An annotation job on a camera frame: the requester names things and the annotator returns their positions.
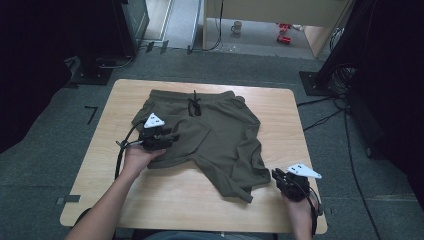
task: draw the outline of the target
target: floor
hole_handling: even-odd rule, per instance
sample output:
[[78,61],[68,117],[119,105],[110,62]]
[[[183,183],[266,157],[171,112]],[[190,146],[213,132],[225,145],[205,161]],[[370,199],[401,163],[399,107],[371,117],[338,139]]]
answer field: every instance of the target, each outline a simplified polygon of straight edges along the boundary
[[[151,23],[146,30],[144,44],[154,41],[156,46],[162,46],[164,41],[168,41],[168,48],[202,48],[203,0],[147,0],[147,7]],[[217,52],[315,59],[302,29],[289,29],[285,36],[290,37],[291,42],[285,44],[277,41],[280,28],[276,23],[242,21],[241,33],[235,34],[231,31],[234,20],[222,19],[221,24],[219,22],[219,19],[207,19],[206,49],[216,44],[221,29],[221,43],[215,49]],[[319,59],[325,60],[329,53],[329,48],[326,48]]]

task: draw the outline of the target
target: red object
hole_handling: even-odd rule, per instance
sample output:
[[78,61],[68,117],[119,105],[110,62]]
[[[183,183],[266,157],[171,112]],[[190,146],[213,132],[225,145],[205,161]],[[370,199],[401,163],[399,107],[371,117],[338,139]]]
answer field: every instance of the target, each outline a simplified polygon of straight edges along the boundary
[[291,24],[279,23],[278,27],[280,28],[280,33],[285,33],[291,27]]
[[283,37],[283,36],[278,36],[277,37],[277,41],[282,42],[282,43],[290,43],[291,42],[291,38],[289,38],[289,37]]

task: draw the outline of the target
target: fabric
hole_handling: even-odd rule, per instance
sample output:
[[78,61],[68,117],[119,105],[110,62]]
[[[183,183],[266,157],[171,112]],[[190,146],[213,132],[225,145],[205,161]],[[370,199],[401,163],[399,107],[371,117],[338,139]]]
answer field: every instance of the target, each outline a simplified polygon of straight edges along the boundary
[[244,98],[228,91],[221,94],[186,94],[152,90],[133,120],[136,124],[151,113],[173,127],[180,139],[150,162],[149,168],[172,167],[189,160],[224,197],[251,203],[253,186],[270,182],[256,138],[260,121]]

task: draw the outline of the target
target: black strap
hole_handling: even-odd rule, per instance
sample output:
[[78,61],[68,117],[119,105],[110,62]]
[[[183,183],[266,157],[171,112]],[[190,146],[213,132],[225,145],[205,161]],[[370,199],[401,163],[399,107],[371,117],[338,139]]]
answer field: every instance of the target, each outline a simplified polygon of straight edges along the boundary
[[202,111],[200,109],[199,103],[197,102],[197,101],[200,101],[201,99],[196,97],[196,90],[194,90],[193,98],[194,99],[190,99],[190,98],[188,99],[188,115],[190,117],[193,117],[193,114],[191,113],[191,106],[193,106],[194,107],[194,115],[201,116]]
[[312,218],[312,236],[315,235],[315,232],[317,231],[317,219],[318,219],[318,214],[317,211],[315,210],[315,207],[311,207],[311,218]]

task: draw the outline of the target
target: drawstring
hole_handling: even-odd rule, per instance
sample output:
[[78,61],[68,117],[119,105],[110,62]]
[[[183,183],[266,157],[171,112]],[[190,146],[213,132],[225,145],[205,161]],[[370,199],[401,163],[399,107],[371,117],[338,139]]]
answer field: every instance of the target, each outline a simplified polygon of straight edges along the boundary
[[200,105],[197,101],[200,101],[200,98],[196,97],[196,90],[194,90],[194,99],[188,99],[188,115],[190,117],[193,117],[193,114],[191,113],[191,105],[194,107],[194,115],[200,116],[202,115],[202,111],[200,110]]

